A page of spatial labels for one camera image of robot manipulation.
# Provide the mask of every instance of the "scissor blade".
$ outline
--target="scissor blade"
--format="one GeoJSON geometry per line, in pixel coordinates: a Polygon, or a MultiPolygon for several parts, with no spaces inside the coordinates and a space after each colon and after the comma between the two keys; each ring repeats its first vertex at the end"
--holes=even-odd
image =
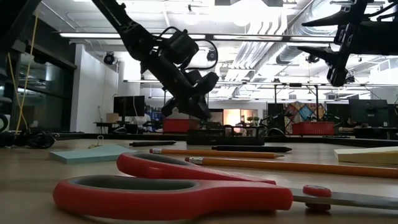
{"type": "Polygon", "coordinates": [[[316,197],[303,193],[303,189],[290,189],[293,201],[324,205],[342,205],[363,208],[398,210],[398,198],[333,192],[331,197],[316,197]]]}

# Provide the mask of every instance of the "yellow cable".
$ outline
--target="yellow cable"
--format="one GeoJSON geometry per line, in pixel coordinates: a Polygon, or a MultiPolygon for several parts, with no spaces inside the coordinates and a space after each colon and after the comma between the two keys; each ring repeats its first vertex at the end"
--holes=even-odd
{"type": "MultiPolygon", "coordinates": [[[[8,53],[8,62],[9,62],[9,65],[10,65],[12,83],[14,84],[14,91],[15,91],[15,95],[16,95],[16,98],[17,98],[18,106],[19,106],[19,109],[21,109],[21,103],[20,103],[19,97],[18,97],[18,86],[17,86],[17,83],[15,82],[14,70],[12,69],[12,63],[11,63],[11,55],[10,55],[10,53],[8,53]]],[[[26,127],[26,129],[28,129],[29,127],[28,127],[28,125],[27,125],[27,122],[26,122],[26,119],[25,119],[24,114],[22,114],[22,119],[24,119],[25,127],[26,127]]]]}
{"type": "Polygon", "coordinates": [[[24,85],[24,95],[22,96],[22,103],[21,103],[21,108],[20,108],[20,110],[19,110],[19,119],[18,119],[18,124],[17,124],[17,129],[16,129],[16,132],[17,132],[17,133],[18,133],[18,130],[19,130],[19,125],[21,124],[22,109],[23,109],[24,103],[25,103],[27,79],[29,78],[30,63],[32,62],[33,46],[34,46],[34,44],[35,44],[35,36],[36,36],[36,28],[37,28],[37,21],[38,21],[38,18],[39,18],[39,10],[36,9],[36,18],[35,18],[35,26],[34,26],[34,28],[33,28],[32,45],[30,46],[29,63],[28,63],[28,66],[27,66],[27,72],[26,72],[26,78],[25,78],[25,85],[24,85]]]}

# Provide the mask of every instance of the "computer monitor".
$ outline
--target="computer monitor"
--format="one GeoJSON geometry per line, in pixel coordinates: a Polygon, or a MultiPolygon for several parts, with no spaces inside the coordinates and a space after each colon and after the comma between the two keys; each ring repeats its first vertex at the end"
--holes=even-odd
{"type": "Polygon", "coordinates": [[[122,123],[126,116],[144,116],[145,96],[115,96],[113,99],[113,113],[122,117],[122,123]]]}
{"type": "Polygon", "coordinates": [[[371,127],[389,127],[387,100],[349,100],[351,120],[371,127]]]}

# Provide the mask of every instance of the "black robotic arm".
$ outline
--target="black robotic arm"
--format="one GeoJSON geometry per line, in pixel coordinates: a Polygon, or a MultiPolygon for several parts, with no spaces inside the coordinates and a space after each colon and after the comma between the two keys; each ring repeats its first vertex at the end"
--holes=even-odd
{"type": "Polygon", "coordinates": [[[141,62],[141,73],[149,70],[163,84],[163,90],[174,96],[162,108],[164,115],[172,114],[177,107],[181,113],[200,119],[211,117],[205,94],[214,88],[218,75],[210,72],[202,78],[198,70],[186,72],[184,66],[176,67],[187,66],[199,51],[186,30],[169,27],[165,31],[175,29],[171,38],[154,36],[127,15],[124,4],[116,0],[92,1],[117,30],[130,56],[141,62]]]}

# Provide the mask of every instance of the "colorful artwork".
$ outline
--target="colorful artwork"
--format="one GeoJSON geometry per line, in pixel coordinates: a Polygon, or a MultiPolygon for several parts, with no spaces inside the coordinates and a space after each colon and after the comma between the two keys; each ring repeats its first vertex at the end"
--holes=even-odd
{"type": "MultiPolygon", "coordinates": [[[[284,103],[285,113],[290,113],[293,116],[285,117],[285,132],[286,134],[292,134],[292,125],[307,121],[308,118],[317,116],[317,104],[315,103],[284,103]]],[[[319,118],[322,118],[326,113],[325,108],[322,104],[319,104],[319,118]]]]}

